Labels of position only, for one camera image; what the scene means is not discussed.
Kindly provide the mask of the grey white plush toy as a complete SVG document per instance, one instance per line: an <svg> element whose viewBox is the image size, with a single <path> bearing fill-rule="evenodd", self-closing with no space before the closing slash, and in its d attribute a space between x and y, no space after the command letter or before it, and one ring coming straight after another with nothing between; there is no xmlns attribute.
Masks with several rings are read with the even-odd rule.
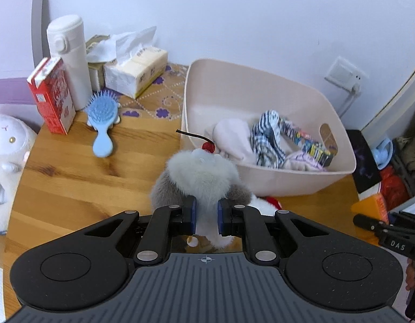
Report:
<svg viewBox="0 0 415 323"><path fill-rule="evenodd" d="M248 205L252 198L235 164L202 148L171 156L150 193L152 209L181 205L188 196L196 199L196 235L205 237L217 249L229 246L234 238L218 231L218 202L226 198Z"/></svg>

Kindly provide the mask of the hello kitty plush toy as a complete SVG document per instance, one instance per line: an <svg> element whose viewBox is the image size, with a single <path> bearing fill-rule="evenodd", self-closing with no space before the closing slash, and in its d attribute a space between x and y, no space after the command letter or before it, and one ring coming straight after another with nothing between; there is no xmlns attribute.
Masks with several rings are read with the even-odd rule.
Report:
<svg viewBox="0 0 415 323"><path fill-rule="evenodd" d="M259 198L256 195L252 195L249 206L258 209L261 215L271 217L275 215L276 211L282 209L282 206L277 201L275 201L274 203L270 203L269 201L263 198Z"/></svg>

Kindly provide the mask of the black tablet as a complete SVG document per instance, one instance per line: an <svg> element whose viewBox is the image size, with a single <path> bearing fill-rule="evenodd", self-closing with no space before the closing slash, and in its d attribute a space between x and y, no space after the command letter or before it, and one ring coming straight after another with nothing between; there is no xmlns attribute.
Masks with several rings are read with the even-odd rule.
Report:
<svg viewBox="0 0 415 323"><path fill-rule="evenodd" d="M380 183L382 178L363 134L359 130L351 129L347 129L346 133L356 158L353 180L357 192L361 194Z"/></svg>

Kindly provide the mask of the pale pink cloth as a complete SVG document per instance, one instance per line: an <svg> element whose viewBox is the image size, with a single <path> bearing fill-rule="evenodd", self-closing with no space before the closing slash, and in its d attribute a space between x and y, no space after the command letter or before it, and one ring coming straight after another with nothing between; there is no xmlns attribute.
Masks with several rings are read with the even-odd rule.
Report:
<svg viewBox="0 0 415 323"><path fill-rule="evenodd" d="M223 157L238 163L256 164L256 154L250 143L250 129L247 122L237 118L223 119L204 130L216 151Z"/></svg>

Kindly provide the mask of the blue checked cloth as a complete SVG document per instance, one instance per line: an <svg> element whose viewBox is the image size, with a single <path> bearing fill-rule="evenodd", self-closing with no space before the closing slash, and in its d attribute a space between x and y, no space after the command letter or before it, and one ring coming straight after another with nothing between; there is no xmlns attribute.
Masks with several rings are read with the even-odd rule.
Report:
<svg viewBox="0 0 415 323"><path fill-rule="evenodd" d="M263 113L252 127L250 143L258 166L282 168L286 157L292 153L290 144L280 132L281 128L282 120L275 110Z"/></svg>

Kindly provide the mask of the colourful snack packet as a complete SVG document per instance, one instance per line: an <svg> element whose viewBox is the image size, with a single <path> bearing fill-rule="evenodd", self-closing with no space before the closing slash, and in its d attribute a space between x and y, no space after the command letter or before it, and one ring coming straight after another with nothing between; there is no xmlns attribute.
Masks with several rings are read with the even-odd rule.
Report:
<svg viewBox="0 0 415 323"><path fill-rule="evenodd" d="M281 134L291 140L304 153L315 159L323 168L329 167L334 154L323 143L316 141L299 126L289 120L282 120Z"/></svg>

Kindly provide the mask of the purple flower patterned mat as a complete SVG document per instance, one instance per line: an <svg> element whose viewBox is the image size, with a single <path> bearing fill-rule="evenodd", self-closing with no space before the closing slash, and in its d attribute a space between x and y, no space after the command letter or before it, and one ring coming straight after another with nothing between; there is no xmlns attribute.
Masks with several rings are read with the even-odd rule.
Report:
<svg viewBox="0 0 415 323"><path fill-rule="evenodd" d="M155 120L179 120L189 67L169 63L165 72L136 99L117 93L120 115Z"/></svg>

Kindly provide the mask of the blue hairbrush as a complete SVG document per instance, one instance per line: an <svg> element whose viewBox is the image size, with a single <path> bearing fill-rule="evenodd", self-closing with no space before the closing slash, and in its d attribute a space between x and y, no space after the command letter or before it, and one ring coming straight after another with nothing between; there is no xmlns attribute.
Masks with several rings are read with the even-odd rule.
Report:
<svg viewBox="0 0 415 323"><path fill-rule="evenodd" d="M108 157L112 154L113 143L108 130L120 123L118 97L111 90L102 90L92 95L88 106L87 125L97 132L93 143L93 153L97 157Z"/></svg>

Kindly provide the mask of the pink plastic storage bin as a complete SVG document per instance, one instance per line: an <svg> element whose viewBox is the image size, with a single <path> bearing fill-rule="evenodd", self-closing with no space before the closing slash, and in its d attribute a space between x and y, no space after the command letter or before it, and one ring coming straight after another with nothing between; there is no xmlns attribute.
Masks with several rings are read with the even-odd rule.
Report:
<svg viewBox="0 0 415 323"><path fill-rule="evenodd" d="M322 141L330 131L337 153L325 172L290 171L238 163L241 180L257 196L308 195L352 174L356 158L329 100L318 90L262 70L213 59L194 61L187 72L181 128L202 135L227 118L254 124L274 109Z"/></svg>

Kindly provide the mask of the white tissue pack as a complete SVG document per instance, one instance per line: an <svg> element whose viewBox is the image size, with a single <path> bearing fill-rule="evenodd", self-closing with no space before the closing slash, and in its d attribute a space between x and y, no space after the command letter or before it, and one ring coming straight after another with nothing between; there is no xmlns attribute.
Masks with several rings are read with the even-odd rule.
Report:
<svg viewBox="0 0 415 323"><path fill-rule="evenodd" d="M115 58L104 66L105 87L136 99L166 68L168 52L156 47L156 27L112 36Z"/></svg>

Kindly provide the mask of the red carton box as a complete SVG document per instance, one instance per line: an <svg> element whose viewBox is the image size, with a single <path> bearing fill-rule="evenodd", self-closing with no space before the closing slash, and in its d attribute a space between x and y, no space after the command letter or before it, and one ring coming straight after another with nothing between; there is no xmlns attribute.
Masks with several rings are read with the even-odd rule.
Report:
<svg viewBox="0 0 415 323"><path fill-rule="evenodd" d="M67 135L76 112L62 59L42 59L26 81L49 131Z"/></svg>

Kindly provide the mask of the small cardboard box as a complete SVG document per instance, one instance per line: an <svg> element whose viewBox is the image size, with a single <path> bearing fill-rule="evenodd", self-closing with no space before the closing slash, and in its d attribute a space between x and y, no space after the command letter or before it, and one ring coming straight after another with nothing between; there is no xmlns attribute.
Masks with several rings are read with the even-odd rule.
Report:
<svg viewBox="0 0 415 323"><path fill-rule="evenodd" d="M109 35L94 35L86 42L86 52L89 54L101 41L108 40ZM93 91L100 91L105 87L104 63L88 63L89 76Z"/></svg>

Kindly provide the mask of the white plush doll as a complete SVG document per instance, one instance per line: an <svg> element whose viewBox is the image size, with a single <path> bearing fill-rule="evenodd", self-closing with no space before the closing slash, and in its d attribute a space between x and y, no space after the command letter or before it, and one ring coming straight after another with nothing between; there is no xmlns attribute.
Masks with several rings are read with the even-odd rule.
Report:
<svg viewBox="0 0 415 323"><path fill-rule="evenodd" d="M0 114L0 235L7 232L19 182L36 137L23 121Z"/></svg>

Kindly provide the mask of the white thermos bottle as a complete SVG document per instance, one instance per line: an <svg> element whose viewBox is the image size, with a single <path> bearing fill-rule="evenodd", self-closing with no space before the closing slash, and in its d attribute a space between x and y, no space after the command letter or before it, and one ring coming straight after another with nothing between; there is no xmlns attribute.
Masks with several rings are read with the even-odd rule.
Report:
<svg viewBox="0 0 415 323"><path fill-rule="evenodd" d="M85 109L92 87L82 18L78 15L58 17L49 23L46 34L51 57L60 57L64 63L75 110Z"/></svg>

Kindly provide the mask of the purple white board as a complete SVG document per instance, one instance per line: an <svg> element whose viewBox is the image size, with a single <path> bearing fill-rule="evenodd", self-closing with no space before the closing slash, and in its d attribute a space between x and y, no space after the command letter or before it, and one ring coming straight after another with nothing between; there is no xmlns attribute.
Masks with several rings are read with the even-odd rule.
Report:
<svg viewBox="0 0 415 323"><path fill-rule="evenodd" d="M33 102L26 78L42 58L42 0L0 0L0 104Z"/></svg>

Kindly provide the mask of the white wall socket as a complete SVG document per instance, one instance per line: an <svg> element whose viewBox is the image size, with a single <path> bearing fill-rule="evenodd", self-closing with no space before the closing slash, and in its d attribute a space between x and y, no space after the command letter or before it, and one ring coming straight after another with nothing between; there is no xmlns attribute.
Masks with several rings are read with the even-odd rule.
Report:
<svg viewBox="0 0 415 323"><path fill-rule="evenodd" d="M324 79L348 92L359 91L368 75L342 56L333 62Z"/></svg>

